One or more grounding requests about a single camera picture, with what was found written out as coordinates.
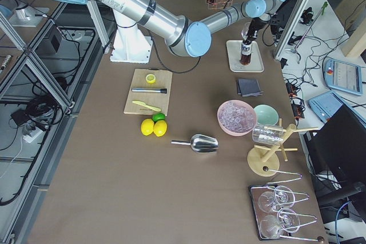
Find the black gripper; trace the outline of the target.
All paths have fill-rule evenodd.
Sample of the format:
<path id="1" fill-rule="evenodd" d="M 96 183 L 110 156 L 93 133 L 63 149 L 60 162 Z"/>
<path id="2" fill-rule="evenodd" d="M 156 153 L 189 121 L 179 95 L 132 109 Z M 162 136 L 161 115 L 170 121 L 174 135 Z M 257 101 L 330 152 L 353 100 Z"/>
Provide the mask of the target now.
<path id="1" fill-rule="evenodd" d="M 270 18 L 262 19 L 260 17 L 253 18 L 248 29 L 248 35 L 243 36 L 243 44 L 250 45 L 251 42 L 256 41 L 258 32 L 263 29 L 268 23 Z"/>

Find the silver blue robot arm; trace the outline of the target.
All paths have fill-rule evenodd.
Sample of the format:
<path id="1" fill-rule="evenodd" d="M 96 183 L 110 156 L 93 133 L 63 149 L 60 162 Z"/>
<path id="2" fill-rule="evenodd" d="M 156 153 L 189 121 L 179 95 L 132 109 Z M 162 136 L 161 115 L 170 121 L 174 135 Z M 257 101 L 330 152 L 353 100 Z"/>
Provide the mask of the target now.
<path id="1" fill-rule="evenodd" d="M 216 12 L 199 22 L 176 16 L 155 0 L 56 0 L 85 4 L 100 1 L 146 29 L 163 37 L 170 51 L 180 57 L 200 57 L 211 46 L 212 34 L 244 18 L 274 14 L 285 0 L 248 0 Z"/>

